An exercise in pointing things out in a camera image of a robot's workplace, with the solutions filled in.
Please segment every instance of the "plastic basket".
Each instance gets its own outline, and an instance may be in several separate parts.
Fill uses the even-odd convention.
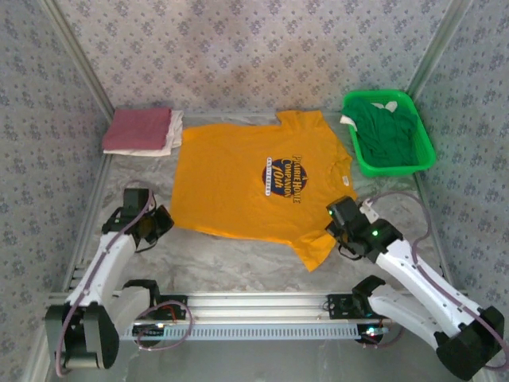
[[[421,117],[415,108],[412,99],[404,92],[399,90],[366,90],[349,92],[343,100],[343,106],[348,105],[354,98],[362,98],[372,103],[381,103],[383,105],[390,101],[398,102],[399,106],[407,107],[417,115],[417,129],[414,134],[415,153],[417,155],[418,164],[415,166],[397,166],[397,167],[374,167],[368,165],[360,151],[357,133],[353,126],[350,126],[350,135],[352,136],[353,147],[356,151],[357,160],[359,161],[361,172],[367,177],[401,177],[416,171],[427,170],[437,160],[437,155],[433,149],[433,145],[429,140],[428,134],[422,124]]]

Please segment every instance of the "printed graphic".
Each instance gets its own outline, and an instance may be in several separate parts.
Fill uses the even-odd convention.
[[[301,160],[301,155],[275,161],[268,157],[262,173],[265,194],[270,196],[275,193],[281,197],[291,198],[294,203],[301,203],[301,192],[308,182]]]

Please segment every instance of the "yellow t-shirt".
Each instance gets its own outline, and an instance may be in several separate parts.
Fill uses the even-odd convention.
[[[352,158],[320,111],[278,118],[281,126],[185,130],[170,212],[177,227],[288,244],[313,271],[336,243],[325,207],[356,198]]]

